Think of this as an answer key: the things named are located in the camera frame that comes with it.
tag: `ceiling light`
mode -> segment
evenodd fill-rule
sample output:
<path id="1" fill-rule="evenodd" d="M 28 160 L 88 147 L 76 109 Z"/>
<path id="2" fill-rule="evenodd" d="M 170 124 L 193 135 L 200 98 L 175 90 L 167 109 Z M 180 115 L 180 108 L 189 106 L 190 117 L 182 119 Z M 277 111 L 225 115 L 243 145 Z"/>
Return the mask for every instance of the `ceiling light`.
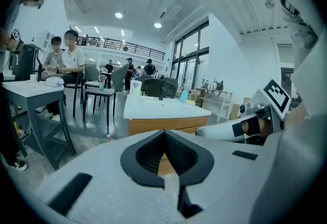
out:
<path id="1" fill-rule="evenodd" d="M 122 13 L 119 13 L 119 12 L 117 12 L 117 13 L 115 14 L 115 16 L 116 16 L 117 18 L 122 18 L 122 17 L 123 17 Z"/>
<path id="2" fill-rule="evenodd" d="M 160 29 L 162 27 L 162 25 L 160 23 L 155 23 L 154 26 L 157 28 L 157 29 Z"/>

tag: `shoe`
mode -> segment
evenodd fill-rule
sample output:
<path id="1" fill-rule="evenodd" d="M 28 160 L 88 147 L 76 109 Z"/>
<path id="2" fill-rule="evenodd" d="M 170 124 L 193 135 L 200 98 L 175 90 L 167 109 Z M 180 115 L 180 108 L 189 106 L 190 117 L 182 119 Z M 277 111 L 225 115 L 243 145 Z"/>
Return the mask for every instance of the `shoe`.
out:
<path id="1" fill-rule="evenodd" d="M 27 169 L 27 163 L 25 163 L 24 161 L 20 161 L 19 159 L 16 159 L 15 164 L 11 167 L 17 171 L 24 171 Z"/>
<path id="2" fill-rule="evenodd" d="M 41 113 L 44 110 L 45 106 L 37 108 L 35 111 Z"/>
<path id="3" fill-rule="evenodd" d="M 45 114 L 44 116 L 45 116 L 46 119 L 52 119 L 52 117 L 53 117 L 53 113 L 52 113 L 52 112 L 51 112 L 51 113 L 48 112 L 48 113 Z"/>
<path id="4" fill-rule="evenodd" d="M 58 115 L 54 115 L 52 117 L 52 120 L 57 121 L 57 122 L 61 122 L 60 115 L 59 114 Z"/>

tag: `black hair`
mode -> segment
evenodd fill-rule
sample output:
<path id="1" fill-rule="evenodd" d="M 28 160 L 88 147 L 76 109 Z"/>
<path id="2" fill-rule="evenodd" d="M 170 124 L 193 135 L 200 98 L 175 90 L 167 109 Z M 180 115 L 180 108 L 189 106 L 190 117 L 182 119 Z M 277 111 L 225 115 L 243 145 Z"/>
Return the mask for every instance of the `black hair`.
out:
<path id="1" fill-rule="evenodd" d="M 66 33 L 65 33 L 65 36 L 66 34 L 72 34 L 73 36 L 76 37 L 76 40 L 78 39 L 78 32 L 76 30 L 67 30 Z"/>
<path id="2" fill-rule="evenodd" d="M 53 45 L 53 42 L 59 42 L 61 44 L 61 37 L 53 37 L 51 39 L 51 45 Z"/>

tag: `metal railing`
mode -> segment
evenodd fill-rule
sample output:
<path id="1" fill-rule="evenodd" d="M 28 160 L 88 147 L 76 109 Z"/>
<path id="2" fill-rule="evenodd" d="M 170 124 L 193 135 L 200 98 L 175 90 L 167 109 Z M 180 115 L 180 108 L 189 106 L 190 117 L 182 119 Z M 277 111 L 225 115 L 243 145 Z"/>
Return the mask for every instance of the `metal railing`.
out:
<path id="1" fill-rule="evenodd" d="M 165 53 L 151 48 L 143 47 L 133 43 L 122 42 L 109 38 L 98 37 L 79 37 L 77 40 L 78 46 L 101 47 L 113 50 L 121 50 L 125 52 L 135 53 L 151 59 L 164 60 Z"/>

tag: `white cup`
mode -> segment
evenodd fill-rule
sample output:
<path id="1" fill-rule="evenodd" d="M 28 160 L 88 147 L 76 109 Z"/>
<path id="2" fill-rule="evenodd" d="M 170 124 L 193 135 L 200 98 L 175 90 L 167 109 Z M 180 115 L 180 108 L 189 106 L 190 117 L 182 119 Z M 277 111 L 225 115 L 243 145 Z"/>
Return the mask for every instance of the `white cup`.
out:
<path id="1" fill-rule="evenodd" d="M 37 75 L 36 74 L 31 74 L 30 75 L 30 80 L 31 81 L 37 81 Z"/>

